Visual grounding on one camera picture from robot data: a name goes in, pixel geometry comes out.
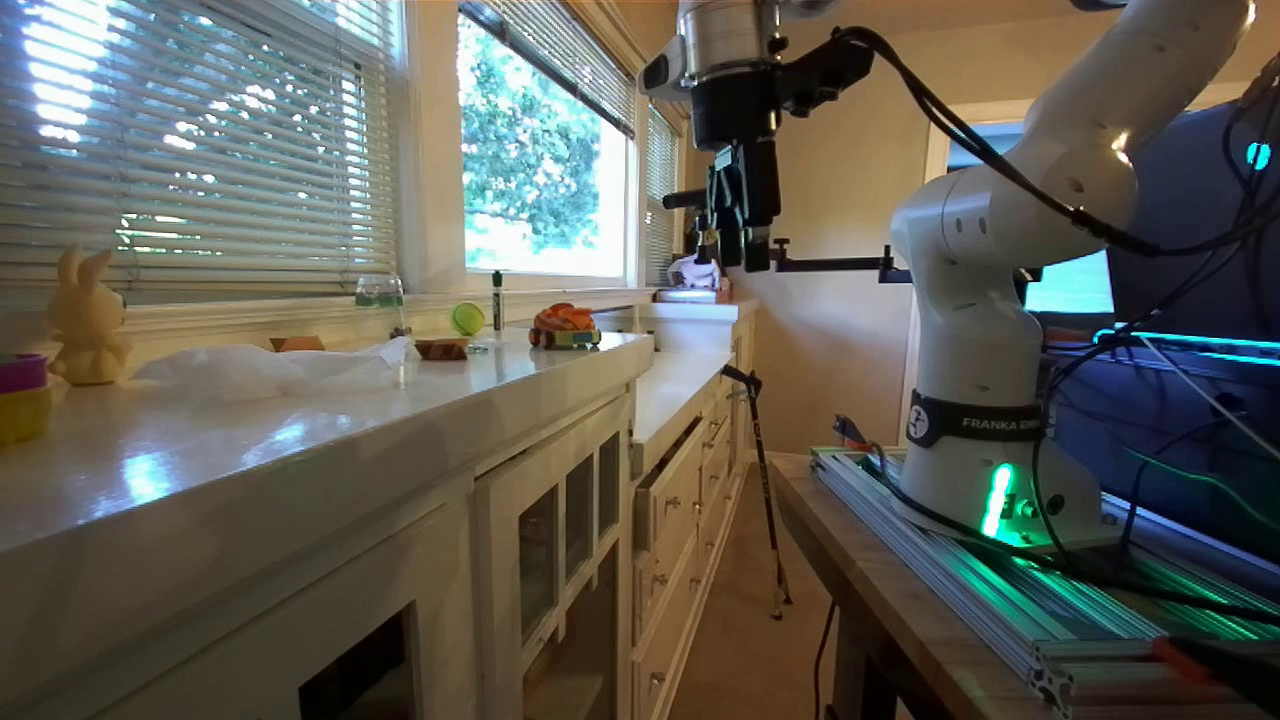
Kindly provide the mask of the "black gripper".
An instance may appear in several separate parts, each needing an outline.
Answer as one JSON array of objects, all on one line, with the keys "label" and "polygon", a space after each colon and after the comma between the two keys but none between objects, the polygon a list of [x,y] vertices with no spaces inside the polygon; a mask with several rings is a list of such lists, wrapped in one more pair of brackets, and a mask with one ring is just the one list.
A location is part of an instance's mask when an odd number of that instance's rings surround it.
[{"label": "black gripper", "polygon": [[772,270],[772,221],[781,216],[777,79],[772,64],[686,79],[696,147],[709,156],[704,216],[722,238],[726,270]]}]

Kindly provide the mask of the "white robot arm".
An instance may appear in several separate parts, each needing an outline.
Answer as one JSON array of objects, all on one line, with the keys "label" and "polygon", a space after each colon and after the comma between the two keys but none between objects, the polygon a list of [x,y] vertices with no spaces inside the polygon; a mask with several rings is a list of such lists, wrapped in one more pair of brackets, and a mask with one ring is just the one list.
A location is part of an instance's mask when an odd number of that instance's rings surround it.
[{"label": "white robot arm", "polygon": [[[644,69],[691,101],[712,156],[709,225],[727,259],[760,273],[781,216],[777,126],[840,98],[888,56],[840,27],[804,56],[783,26],[829,0],[679,0],[676,35]],[[908,259],[921,361],[897,505],[993,539],[1110,546],[1096,480],[1044,446],[1039,324],[1016,278],[1129,241],[1134,147],[1184,113],[1238,54],[1257,0],[1129,0],[1120,21],[1031,105],[1011,152],[985,147],[936,178],[888,225]]]}]

